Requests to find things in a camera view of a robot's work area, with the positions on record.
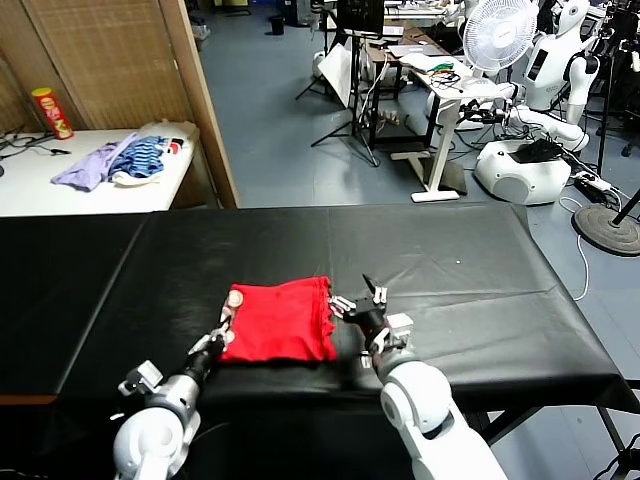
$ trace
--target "purple cloth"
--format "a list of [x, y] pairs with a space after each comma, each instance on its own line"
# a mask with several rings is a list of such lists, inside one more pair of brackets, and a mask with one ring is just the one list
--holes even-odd
[[134, 132], [119, 143], [103, 145], [53, 177], [51, 183], [69, 185], [76, 190], [90, 192], [108, 178], [113, 161], [137, 138], [138, 134]]

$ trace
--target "black table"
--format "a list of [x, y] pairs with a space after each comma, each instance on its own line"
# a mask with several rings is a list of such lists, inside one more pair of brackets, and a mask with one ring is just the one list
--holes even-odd
[[[364, 292], [361, 274], [367, 273], [389, 288], [389, 313], [414, 319], [418, 353], [448, 376], [463, 411], [506, 411], [489, 426], [486, 417], [478, 419], [488, 441], [546, 405], [640, 412], [526, 220], [506, 204], [194, 210], [0, 225], [22, 229], [15, 238], [41, 239], [7, 245], [0, 236], [0, 247], [11, 247], [15, 258], [37, 251], [22, 278], [44, 269], [49, 279], [33, 289], [28, 308], [43, 314], [32, 316], [27, 328], [18, 322], [24, 302], [9, 310], [14, 323], [4, 335], [5, 358], [24, 349], [11, 336], [28, 338], [49, 325], [51, 338], [69, 337], [38, 344], [41, 355], [62, 356], [64, 368], [52, 364], [28, 384], [20, 383], [25, 370], [5, 370], [0, 388], [6, 394], [12, 388], [59, 393], [56, 405], [67, 411], [83, 406], [85, 416], [88, 405], [112, 408], [115, 387], [138, 363], [151, 359], [166, 373], [181, 363], [213, 325], [231, 283], [327, 275], [335, 293], [356, 296]], [[75, 255], [69, 245], [77, 247]], [[59, 248], [76, 260], [71, 271]], [[18, 265], [2, 271], [4, 285], [15, 281]], [[94, 274], [96, 268], [103, 273]], [[94, 291], [98, 286], [101, 294]], [[75, 307], [75, 288], [88, 289], [83, 303], [93, 308]], [[17, 287], [9, 292], [18, 295]], [[57, 311], [73, 317], [64, 326], [45, 314], [52, 298]], [[4, 329], [7, 317], [2, 322]], [[359, 333], [338, 323], [333, 340], [339, 352], [334, 364], [221, 368], [199, 409], [205, 416], [312, 405], [377, 409], [380, 384], [360, 365]], [[33, 363], [24, 368], [37, 370]]]

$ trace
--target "laptop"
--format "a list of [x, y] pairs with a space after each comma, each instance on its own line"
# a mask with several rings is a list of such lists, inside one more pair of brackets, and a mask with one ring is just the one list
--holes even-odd
[[410, 53], [422, 53], [423, 55], [446, 55], [435, 45], [391, 45], [389, 51], [396, 58], [404, 57]]

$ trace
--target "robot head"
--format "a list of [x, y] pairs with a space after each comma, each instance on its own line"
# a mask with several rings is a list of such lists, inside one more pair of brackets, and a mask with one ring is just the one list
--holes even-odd
[[580, 27], [589, 11], [589, 0], [567, 0], [562, 2], [562, 11], [558, 17], [557, 36], [574, 30], [580, 34]]

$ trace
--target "pringles can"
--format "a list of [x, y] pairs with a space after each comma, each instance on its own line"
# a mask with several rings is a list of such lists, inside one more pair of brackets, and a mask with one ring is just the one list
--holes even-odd
[[56, 97], [50, 88], [36, 88], [31, 92], [36, 103], [42, 110], [42, 113], [47, 117], [47, 122], [51, 126], [53, 133], [60, 140], [73, 137], [73, 130], [69, 126], [69, 121], [64, 116], [64, 112], [58, 105]]

